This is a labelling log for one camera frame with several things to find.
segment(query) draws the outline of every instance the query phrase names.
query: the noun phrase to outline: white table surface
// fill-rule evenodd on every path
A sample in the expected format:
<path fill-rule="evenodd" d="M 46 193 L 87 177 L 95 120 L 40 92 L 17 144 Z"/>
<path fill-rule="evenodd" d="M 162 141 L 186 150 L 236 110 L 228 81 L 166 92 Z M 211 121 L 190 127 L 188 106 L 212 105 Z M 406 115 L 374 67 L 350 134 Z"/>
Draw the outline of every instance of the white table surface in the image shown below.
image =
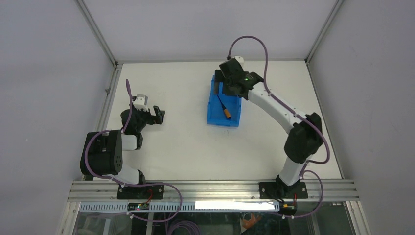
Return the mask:
<path fill-rule="evenodd" d="M 124 64 L 107 129 L 122 127 L 120 114 L 129 108 L 125 79 L 133 95 L 148 96 L 148 107 L 166 111 L 163 125 L 147 125 L 141 150 L 123 152 L 131 167 L 147 180 L 250 180 L 274 179 L 282 170 L 287 134 L 256 105 L 242 100 L 238 128 L 207 125 L 210 82 L 220 62 Z M 245 71 L 262 75 L 264 62 L 245 62 Z M 311 114 L 321 111 L 303 61 L 272 61 L 267 80 L 273 92 Z M 323 134 L 328 139 L 323 124 Z M 310 164 L 321 178 L 339 179 L 331 149 L 325 165 Z M 322 146 L 314 160 L 326 158 Z"/>

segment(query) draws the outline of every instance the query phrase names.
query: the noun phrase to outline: metal corner post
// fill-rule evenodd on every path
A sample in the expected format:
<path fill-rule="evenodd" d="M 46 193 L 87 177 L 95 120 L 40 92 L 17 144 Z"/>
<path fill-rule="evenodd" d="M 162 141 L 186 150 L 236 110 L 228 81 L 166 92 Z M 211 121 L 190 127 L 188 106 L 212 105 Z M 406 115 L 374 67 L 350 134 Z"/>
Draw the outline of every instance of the metal corner post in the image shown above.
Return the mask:
<path fill-rule="evenodd" d="M 87 5 L 85 4 L 84 0 L 74 0 L 78 7 L 79 10 L 81 11 L 82 15 L 84 15 L 85 20 L 87 21 L 92 33 L 95 35 L 99 45 L 102 47 L 102 49 L 104 50 L 105 54 L 107 55 L 108 59 L 111 61 L 112 65 L 114 67 L 117 66 L 117 61 L 115 60 L 115 57 L 113 55 L 113 53 L 110 50 L 110 47 L 108 46 L 107 42 L 104 39 L 104 36 L 102 36 L 101 31 L 99 30 L 96 22 L 94 21 Z"/>
<path fill-rule="evenodd" d="M 324 25 L 322 29 L 319 32 L 319 35 L 317 36 L 316 40 L 313 43 L 313 46 L 311 47 L 310 52 L 308 53 L 305 62 L 308 65 L 311 61 L 311 59 L 314 56 L 314 53 L 316 53 L 317 48 L 319 47 L 322 39 L 327 33 L 327 30 L 330 28 L 331 23 L 333 22 L 334 18 L 336 17 L 337 13 L 339 12 L 340 8 L 342 7 L 345 0 L 337 0 L 334 4 L 333 8 L 330 11 L 330 14 L 328 15 L 326 21 L 324 22 Z"/>
<path fill-rule="evenodd" d="M 115 91 L 118 86 L 119 76 L 121 75 L 122 64 L 118 64 L 112 71 L 110 83 L 105 89 L 107 96 L 105 97 L 104 104 L 101 109 L 98 123 L 96 125 L 96 131 L 102 131 L 108 124 L 108 118 L 113 104 Z"/>

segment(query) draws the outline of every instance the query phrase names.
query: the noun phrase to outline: white wall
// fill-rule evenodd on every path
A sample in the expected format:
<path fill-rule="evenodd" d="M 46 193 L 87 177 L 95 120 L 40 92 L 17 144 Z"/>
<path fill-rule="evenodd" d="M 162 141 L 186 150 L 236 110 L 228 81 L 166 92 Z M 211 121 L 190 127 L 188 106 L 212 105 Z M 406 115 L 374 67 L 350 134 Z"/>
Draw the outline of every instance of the white wall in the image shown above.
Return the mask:
<path fill-rule="evenodd" d="M 415 234 L 415 1 L 345 1 L 311 63 L 374 235 Z"/>
<path fill-rule="evenodd" d="M 72 0 L 2 0 L 0 32 L 0 234 L 55 234 L 112 67 Z"/>
<path fill-rule="evenodd" d="M 242 35 L 273 59 L 304 59 L 336 0 L 85 0 L 117 60 L 226 58 Z M 263 59 L 251 39 L 234 53 Z"/>

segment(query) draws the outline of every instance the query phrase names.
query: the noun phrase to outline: robotic arm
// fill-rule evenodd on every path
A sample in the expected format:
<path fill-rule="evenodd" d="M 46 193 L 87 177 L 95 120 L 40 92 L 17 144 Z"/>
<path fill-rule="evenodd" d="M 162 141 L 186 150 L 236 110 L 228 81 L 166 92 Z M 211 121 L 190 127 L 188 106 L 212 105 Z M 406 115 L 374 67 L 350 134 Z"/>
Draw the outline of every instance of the robotic arm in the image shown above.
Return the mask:
<path fill-rule="evenodd" d="M 284 168 L 277 176 L 277 195 L 274 197 L 283 198 L 300 182 L 300 173 L 306 161 L 317 152 L 323 144 L 323 140 L 307 123 L 290 113 L 287 108 L 276 102 L 266 92 L 264 79 L 255 72 L 245 72 L 236 59 L 230 59 L 219 65 L 224 76 L 224 84 L 229 87 L 235 95 L 244 98 L 262 108 L 272 116 L 288 134 L 284 151 L 287 154 Z M 298 115 L 314 124 L 322 131 L 322 121 L 319 115 L 296 110 Z"/>

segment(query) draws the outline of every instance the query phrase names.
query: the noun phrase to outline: aluminum frame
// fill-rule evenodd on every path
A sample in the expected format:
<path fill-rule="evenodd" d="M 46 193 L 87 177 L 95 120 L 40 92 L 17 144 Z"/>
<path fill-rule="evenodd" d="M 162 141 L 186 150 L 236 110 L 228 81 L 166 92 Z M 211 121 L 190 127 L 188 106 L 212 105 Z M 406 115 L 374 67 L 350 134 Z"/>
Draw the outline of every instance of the aluminum frame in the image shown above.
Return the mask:
<path fill-rule="evenodd" d="M 274 180 L 232 180 L 232 181 L 162 181 L 176 186 L 183 196 L 183 201 L 197 200 L 230 200 L 230 201 L 272 201 L 259 197 L 259 182 L 274 182 Z M 307 199 L 299 202 L 318 202 L 321 189 L 318 180 L 303 180 L 306 183 Z M 359 195 L 352 180 L 323 179 L 324 202 L 358 201 Z M 118 184 L 106 180 L 74 181 L 69 192 L 68 202 L 109 202 L 126 201 L 116 198 Z M 164 188 L 164 199 L 155 202 L 178 202 L 177 192 L 169 187 Z M 128 200 L 140 202 L 145 200 Z"/>

